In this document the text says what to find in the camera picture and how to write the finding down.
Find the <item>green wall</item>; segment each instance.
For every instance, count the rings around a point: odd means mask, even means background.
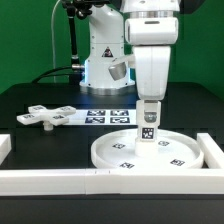
[[[1,1],[0,92],[30,82],[52,68],[50,21],[56,0]],[[206,0],[192,15],[178,16],[180,34],[173,46],[170,81],[197,82],[224,99],[224,1]],[[70,41],[65,11],[55,21],[57,66],[69,65]],[[88,21],[77,21],[82,60],[89,52]]]

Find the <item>white block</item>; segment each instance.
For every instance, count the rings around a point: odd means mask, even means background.
[[[0,164],[11,151],[10,135],[0,135]]]
[[[204,160],[209,168],[224,169],[224,153],[207,133],[197,135],[197,142],[204,152]]]
[[[10,170],[0,172],[0,195],[85,194],[85,170]]]
[[[120,174],[117,169],[87,169],[86,194],[120,193]]]

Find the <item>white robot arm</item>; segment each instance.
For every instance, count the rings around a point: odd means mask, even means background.
[[[123,0],[121,11],[130,14],[125,22],[125,38],[133,46],[133,55],[115,60],[110,69],[128,61],[136,70],[140,100],[136,108],[138,137],[135,150],[138,156],[150,156],[158,147],[159,101],[164,98],[167,86],[169,45],[178,37],[178,20],[173,12],[179,11],[179,1]]]

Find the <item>white plastic piece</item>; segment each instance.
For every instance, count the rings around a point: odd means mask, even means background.
[[[207,133],[197,135],[197,141],[205,154],[205,162],[209,168],[224,169],[224,153]]]
[[[158,130],[158,151],[151,157],[136,155],[137,129],[112,132],[98,138],[91,147],[91,159],[97,168],[124,168],[131,171],[200,168],[204,154],[197,142],[179,133]]]
[[[224,170],[0,171],[0,196],[77,194],[224,194]]]
[[[37,105],[28,108],[30,114],[17,116],[17,120],[24,125],[34,124],[44,121],[44,130],[53,130],[53,125],[58,126],[69,122],[67,115],[75,114],[76,109],[71,106],[60,107],[48,110],[46,107]]]
[[[0,135],[0,164],[11,151],[10,135]]]
[[[140,99],[164,98],[170,63],[170,47],[133,47],[136,83]]]
[[[120,192],[120,171],[88,169],[85,175],[86,194],[117,194]]]
[[[85,194],[85,170],[0,171],[0,195]]]
[[[169,45],[177,37],[177,18],[137,18],[125,22],[125,38],[132,45]]]
[[[179,11],[179,0],[123,0],[121,12]]]

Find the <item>black tabletop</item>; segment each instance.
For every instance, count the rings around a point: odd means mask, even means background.
[[[12,151],[0,169],[90,168],[90,147],[103,134],[135,125],[24,126],[27,108],[135,109],[136,92],[119,96],[81,93],[67,84],[18,84],[0,95],[0,133]],[[161,129],[195,138],[208,132],[224,149],[224,102],[194,83],[168,83]],[[1,223],[223,223],[223,195],[67,195],[0,198]]]

